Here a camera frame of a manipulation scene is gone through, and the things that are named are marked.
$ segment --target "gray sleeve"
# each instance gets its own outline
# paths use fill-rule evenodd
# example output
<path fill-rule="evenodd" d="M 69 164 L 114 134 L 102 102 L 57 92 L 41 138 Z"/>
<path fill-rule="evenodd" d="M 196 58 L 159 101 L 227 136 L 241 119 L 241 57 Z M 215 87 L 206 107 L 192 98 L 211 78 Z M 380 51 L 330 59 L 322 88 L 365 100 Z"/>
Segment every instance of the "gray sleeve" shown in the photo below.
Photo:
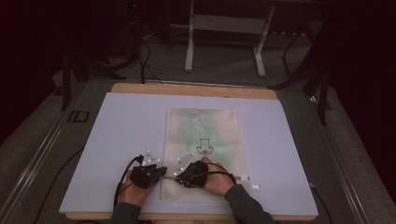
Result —
<path fill-rule="evenodd" d="M 111 224 L 135 224 L 139 218 L 141 207 L 131 203 L 118 203 L 111 216 Z"/>
<path fill-rule="evenodd" d="M 242 185 L 235 185 L 224 195 L 235 218 L 246 224 L 275 223 L 271 215 L 264 212 L 262 205 L 248 195 Z"/>

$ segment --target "person's left hand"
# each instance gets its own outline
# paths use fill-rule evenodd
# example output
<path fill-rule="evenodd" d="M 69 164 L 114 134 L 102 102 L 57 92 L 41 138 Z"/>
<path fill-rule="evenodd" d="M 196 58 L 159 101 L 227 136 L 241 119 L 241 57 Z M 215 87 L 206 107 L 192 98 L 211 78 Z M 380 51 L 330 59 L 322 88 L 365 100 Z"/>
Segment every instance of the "person's left hand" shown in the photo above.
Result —
<path fill-rule="evenodd" d="M 132 183 L 131 179 L 129 178 L 131 172 L 131 170 L 128 171 L 125 178 L 126 181 L 121 185 L 119 203 L 132 203 L 134 205 L 142 207 L 145 203 L 146 198 L 149 196 L 149 194 L 157 184 L 149 187 L 148 189 L 141 189 L 137 185 Z"/>

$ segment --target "metal leg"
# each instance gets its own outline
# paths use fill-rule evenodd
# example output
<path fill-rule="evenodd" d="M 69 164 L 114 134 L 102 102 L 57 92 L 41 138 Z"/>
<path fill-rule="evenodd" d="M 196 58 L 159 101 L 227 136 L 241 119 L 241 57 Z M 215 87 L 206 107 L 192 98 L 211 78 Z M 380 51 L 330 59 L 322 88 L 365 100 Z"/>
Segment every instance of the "metal leg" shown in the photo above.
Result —
<path fill-rule="evenodd" d="M 189 46 L 187 48 L 186 66 L 184 70 L 190 72 L 192 70 L 192 59 L 194 56 L 194 1 L 190 0 L 190 25 L 189 25 Z"/>
<path fill-rule="evenodd" d="M 259 77 L 265 76 L 264 64 L 262 63 L 262 46 L 264 45 L 265 38 L 268 35 L 268 29 L 271 24 L 271 19 L 274 15 L 274 11 L 275 11 L 275 7 L 271 7 L 271 9 L 268 13 L 266 22 L 264 23 L 264 26 L 262 27 L 260 43 L 257 47 L 253 48 L 254 57 L 256 59 L 257 72 L 259 74 Z"/>

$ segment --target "white table surface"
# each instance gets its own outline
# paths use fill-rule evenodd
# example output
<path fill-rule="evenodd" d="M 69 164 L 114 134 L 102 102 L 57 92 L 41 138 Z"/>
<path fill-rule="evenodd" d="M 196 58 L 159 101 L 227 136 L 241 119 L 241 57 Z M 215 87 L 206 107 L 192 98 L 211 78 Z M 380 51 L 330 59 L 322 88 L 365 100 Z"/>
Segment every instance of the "white table surface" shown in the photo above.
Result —
<path fill-rule="evenodd" d="M 60 212 L 111 213 L 116 186 L 131 159 L 147 150 L 163 158 L 168 108 L 236 109 L 254 198 L 273 216 L 316 217 L 316 207 L 278 100 L 108 93 Z M 142 214 L 229 215 L 226 203 L 161 201 L 160 186 Z"/>

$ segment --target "hand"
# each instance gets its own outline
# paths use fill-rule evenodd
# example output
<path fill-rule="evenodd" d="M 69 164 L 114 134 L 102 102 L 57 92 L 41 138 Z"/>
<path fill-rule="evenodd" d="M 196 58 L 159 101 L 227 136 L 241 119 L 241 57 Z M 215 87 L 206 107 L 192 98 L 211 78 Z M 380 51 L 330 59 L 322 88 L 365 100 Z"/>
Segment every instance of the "hand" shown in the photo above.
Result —
<path fill-rule="evenodd" d="M 119 203 L 132 203 L 142 207 L 146 198 L 157 184 L 149 187 L 148 189 L 141 189 L 137 185 L 133 184 L 129 178 L 131 172 L 131 170 L 128 171 L 126 181 L 121 185 L 120 190 L 122 190 L 122 192 L 120 193 Z"/>
<path fill-rule="evenodd" d="M 201 158 L 201 161 L 204 163 L 213 163 L 208 157 L 204 156 Z M 221 167 L 218 167 L 214 164 L 208 164 L 209 172 L 213 171 L 224 171 Z M 211 192 L 212 194 L 224 196 L 224 194 L 232 188 L 234 185 L 231 178 L 226 174 L 214 174 L 208 175 L 206 183 L 204 185 L 204 189 Z"/>

